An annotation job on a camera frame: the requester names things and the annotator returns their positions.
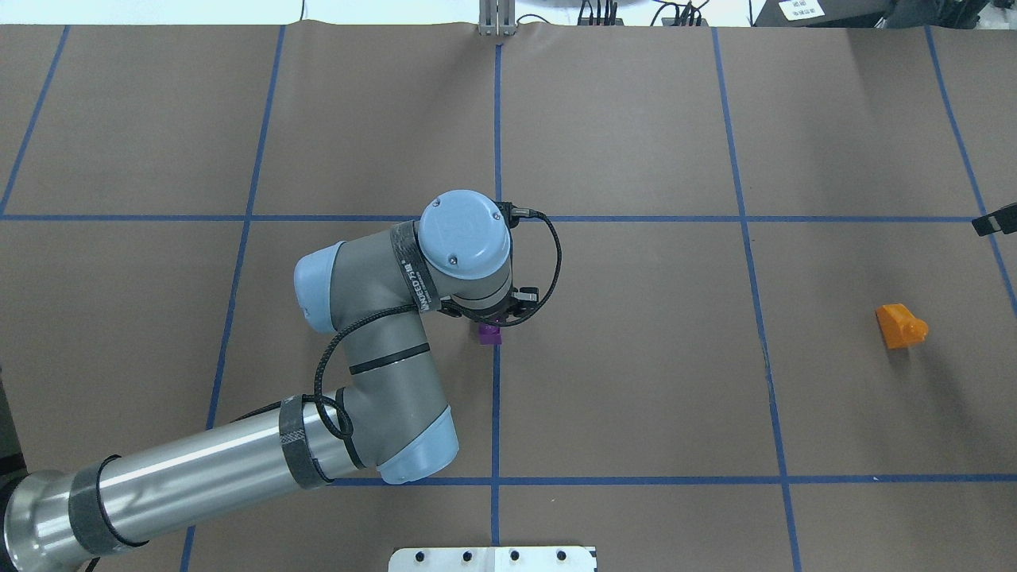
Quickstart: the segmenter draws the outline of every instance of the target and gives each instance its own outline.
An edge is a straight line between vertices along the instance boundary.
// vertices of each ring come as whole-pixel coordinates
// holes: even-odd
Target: silver metal tube
[[[335,409],[326,409],[338,422]],[[325,475],[356,471],[346,446],[325,430],[313,403],[304,404],[303,414],[308,446]],[[92,558],[68,518],[72,478],[44,471],[14,491],[4,540],[22,570],[73,570]],[[300,490],[283,456],[278,410],[115,459],[99,483],[110,523],[132,542]]]

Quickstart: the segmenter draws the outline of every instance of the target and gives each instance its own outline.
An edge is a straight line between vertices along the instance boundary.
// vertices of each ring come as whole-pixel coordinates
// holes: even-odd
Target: white mounting plate
[[[564,560],[558,560],[558,552]],[[593,547],[464,547],[400,549],[388,559],[388,572],[597,572]]]

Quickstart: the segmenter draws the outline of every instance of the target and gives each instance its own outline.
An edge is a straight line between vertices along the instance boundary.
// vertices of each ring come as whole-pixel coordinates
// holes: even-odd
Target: blue joint cap
[[[494,274],[512,249],[501,212],[475,190],[450,190],[428,205],[417,240],[431,266],[462,280]]]
[[[293,269],[293,288],[304,318],[315,331],[335,334],[332,325],[332,269],[345,240],[300,259]]]
[[[452,407],[445,407],[416,439],[378,465],[378,472],[388,484],[419,480],[448,466],[457,453],[459,438],[452,422]]]

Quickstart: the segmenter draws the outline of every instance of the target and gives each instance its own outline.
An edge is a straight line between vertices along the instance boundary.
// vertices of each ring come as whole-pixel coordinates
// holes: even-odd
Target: white bracket
[[[597,572],[592,547],[484,547],[400,549],[388,572]]]
[[[480,0],[481,36],[513,36],[516,34],[516,0]]]

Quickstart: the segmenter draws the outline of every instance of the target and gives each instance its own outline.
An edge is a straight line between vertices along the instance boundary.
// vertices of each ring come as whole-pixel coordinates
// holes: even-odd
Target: white label
[[[778,4],[788,21],[825,16],[819,0],[784,0]]]

